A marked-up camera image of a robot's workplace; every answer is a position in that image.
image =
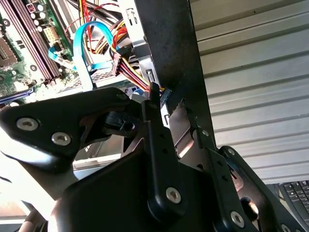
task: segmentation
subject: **black keyboard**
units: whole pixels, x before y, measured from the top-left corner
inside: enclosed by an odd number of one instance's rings
[[[309,232],[309,181],[283,183],[279,188],[298,222]]]

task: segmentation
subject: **ram slot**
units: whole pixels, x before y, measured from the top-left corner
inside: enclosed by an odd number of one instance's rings
[[[25,5],[21,0],[1,0],[0,3],[22,37],[45,80],[51,80],[61,75],[56,63],[48,57],[48,47],[34,26]]]
[[[41,70],[44,77],[48,76],[48,71],[42,62],[42,59],[40,58],[39,54],[36,52],[35,48],[32,45],[32,42],[30,38],[27,36],[26,31],[22,27],[22,25],[19,23],[19,20],[16,17],[16,14],[14,13],[14,10],[9,5],[7,0],[2,0],[0,2],[1,6],[4,8],[8,16],[10,17],[10,20],[14,24],[16,30],[18,31],[19,36],[23,40],[26,48],[29,50],[30,54],[32,55],[33,59],[36,61],[39,69]]]
[[[42,58],[49,68],[52,78],[60,76],[61,73],[58,70],[59,68],[57,64],[48,57],[48,47],[46,42],[41,34],[37,31],[37,28],[33,24],[33,20],[31,19],[30,14],[28,13],[22,0],[11,1],[11,4],[15,6],[17,14],[19,13],[21,18],[25,20],[24,22],[26,23],[25,26],[27,27],[27,31],[31,33],[30,35],[32,36],[32,39],[35,40],[34,44],[39,44],[37,49],[39,50],[39,53],[42,54]]]

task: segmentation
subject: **silver screw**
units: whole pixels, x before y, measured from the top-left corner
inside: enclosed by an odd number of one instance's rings
[[[182,200],[182,197],[178,190],[173,187],[168,187],[166,189],[166,197],[175,204],[179,204]]]
[[[202,133],[203,133],[204,135],[206,135],[206,136],[209,136],[208,132],[205,131],[205,130],[203,130]]]
[[[291,232],[290,228],[288,228],[286,225],[281,224],[281,228],[283,229],[284,232]]]
[[[39,127],[39,123],[30,117],[23,117],[16,122],[19,129],[23,131],[34,131]]]
[[[234,152],[231,148],[228,149],[228,152],[229,152],[232,156],[235,155],[235,152]]]
[[[71,143],[71,137],[63,132],[57,132],[52,135],[52,141],[59,146],[67,146]]]
[[[245,222],[243,220],[243,218],[241,217],[241,215],[239,213],[237,213],[236,211],[232,211],[231,212],[231,218],[232,221],[240,228],[244,228],[245,227]]]
[[[127,99],[127,96],[126,96],[125,94],[120,94],[120,93],[118,93],[116,96],[119,97],[119,98],[122,99],[122,100]]]

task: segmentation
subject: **metal siding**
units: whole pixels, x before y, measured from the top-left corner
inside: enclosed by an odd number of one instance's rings
[[[309,0],[191,5],[218,146],[267,184],[309,180]]]

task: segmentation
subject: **motherboard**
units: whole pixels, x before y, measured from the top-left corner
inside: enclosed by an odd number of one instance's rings
[[[50,47],[58,57],[72,60],[47,1],[0,1],[0,104],[51,98],[77,77],[48,57]]]

